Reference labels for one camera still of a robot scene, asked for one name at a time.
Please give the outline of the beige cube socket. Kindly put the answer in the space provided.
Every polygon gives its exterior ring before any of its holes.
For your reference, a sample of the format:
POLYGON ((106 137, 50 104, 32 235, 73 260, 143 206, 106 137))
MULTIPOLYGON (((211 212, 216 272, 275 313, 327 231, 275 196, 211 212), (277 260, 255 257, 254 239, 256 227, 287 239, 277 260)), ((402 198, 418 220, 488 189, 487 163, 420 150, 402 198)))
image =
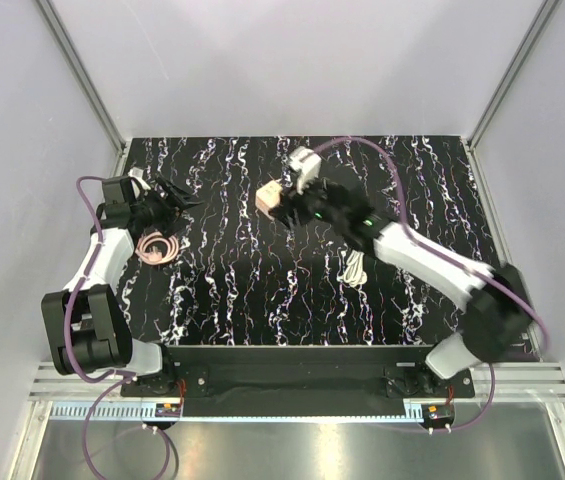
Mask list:
POLYGON ((263 214, 269 215, 269 212, 279 205, 282 191, 283 187, 276 180, 261 186, 256 191, 256 208, 263 214))

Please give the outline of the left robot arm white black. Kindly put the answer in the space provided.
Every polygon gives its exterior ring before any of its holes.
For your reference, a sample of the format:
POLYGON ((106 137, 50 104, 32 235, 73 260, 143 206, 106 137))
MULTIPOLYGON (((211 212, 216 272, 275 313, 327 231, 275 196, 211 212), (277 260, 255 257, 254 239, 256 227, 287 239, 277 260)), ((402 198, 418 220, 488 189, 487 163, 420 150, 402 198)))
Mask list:
POLYGON ((98 383, 120 374, 165 396, 177 386, 174 361, 165 346, 133 338, 116 292, 131 257, 151 266, 175 259, 182 215, 201 202, 160 174, 152 183, 141 174, 99 182, 103 200, 87 207, 93 226, 86 256, 73 278, 41 301, 52 361, 62 376, 98 383))

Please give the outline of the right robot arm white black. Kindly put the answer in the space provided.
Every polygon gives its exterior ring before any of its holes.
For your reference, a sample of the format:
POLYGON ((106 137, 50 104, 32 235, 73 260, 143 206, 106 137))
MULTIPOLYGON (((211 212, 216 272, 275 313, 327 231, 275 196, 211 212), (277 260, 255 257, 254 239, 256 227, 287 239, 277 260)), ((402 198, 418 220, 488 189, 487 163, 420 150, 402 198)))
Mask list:
POLYGON ((360 188, 321 180, 297 190, 271 181, 257 191, 256 206, 288 228, 312 220, 329 224, 352 250, 411 274, 462 311, 458 332, 439 341, 416 371, 425 395, 442 394, 462 370, 503 361, 532 322, 515 267, 494 268, 432 242, 374 208, 360 188))

